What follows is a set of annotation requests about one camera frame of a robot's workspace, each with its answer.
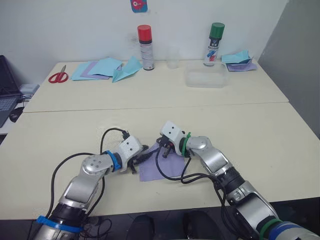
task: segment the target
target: computer mouse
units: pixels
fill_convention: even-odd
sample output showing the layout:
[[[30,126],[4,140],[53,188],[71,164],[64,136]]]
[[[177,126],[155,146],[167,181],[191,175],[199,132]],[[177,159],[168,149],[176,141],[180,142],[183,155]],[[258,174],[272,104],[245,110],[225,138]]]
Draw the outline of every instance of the computer mouse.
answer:
[[[9,119],[11,120],[11,122],[15,123],[18,120],[18,118],[22,114],[24,108],[25,108],[24,106],[21,106],[21,107],[18,107],[16,109],[13,109],[10,112]]]

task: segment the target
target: green ring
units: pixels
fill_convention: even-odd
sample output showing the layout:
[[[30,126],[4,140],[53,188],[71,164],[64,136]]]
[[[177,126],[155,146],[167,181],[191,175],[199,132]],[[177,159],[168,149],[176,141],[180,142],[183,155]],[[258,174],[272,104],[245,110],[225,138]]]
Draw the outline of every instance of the green ring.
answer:
[[[263,225],[263,227],[261,228],[261,231],[260,231],[260,240],[264,240],[265,232],[272,224],[281,223],[281,222],[282,222],[281,220],[274,218],[274,219],[271,219],[270,221],[268,221],[265,225]]]
[[[182,145],[182,156],[185,157],[185,158],[187,157],[187,156],[185,156],[185,153],[186,153],[186,145],[187,145],[187,141],[188,141],[188,139],[189,139],[190,137],[191,137],[191,132],[188,132],[186,138],[184,139],[183,145]]]

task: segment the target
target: red scissors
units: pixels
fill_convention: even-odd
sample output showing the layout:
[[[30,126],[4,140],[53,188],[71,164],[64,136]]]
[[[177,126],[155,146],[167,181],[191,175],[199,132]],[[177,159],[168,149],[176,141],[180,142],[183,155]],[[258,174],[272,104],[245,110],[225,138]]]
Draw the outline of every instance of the red scissors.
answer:
[[[55,84],[55,83],[64,83],[68,80],[68,74],[65,72],[66,65],[63,66],[60,72],[57,72],[56,74],[53,74],[51,77],[49,77],[49,83]]]

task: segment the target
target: red cap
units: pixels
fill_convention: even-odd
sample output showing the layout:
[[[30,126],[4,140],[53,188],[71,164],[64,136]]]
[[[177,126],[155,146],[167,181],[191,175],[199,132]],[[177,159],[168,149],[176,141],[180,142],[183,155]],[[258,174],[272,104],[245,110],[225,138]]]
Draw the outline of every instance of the red cap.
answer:
[[[151,41],[152,40],[151,26],[149,25],[138,26],[138,36],[139,36],[139,41],[143,41],[143,42]]]

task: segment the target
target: sticker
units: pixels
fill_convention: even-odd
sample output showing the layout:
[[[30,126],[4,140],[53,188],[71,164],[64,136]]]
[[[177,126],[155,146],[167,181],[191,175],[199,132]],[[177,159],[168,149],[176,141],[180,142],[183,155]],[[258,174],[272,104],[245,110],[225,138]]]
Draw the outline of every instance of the sticker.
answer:
[[[147,0],[130,0],[134,13],[145,13],[148,11]]]

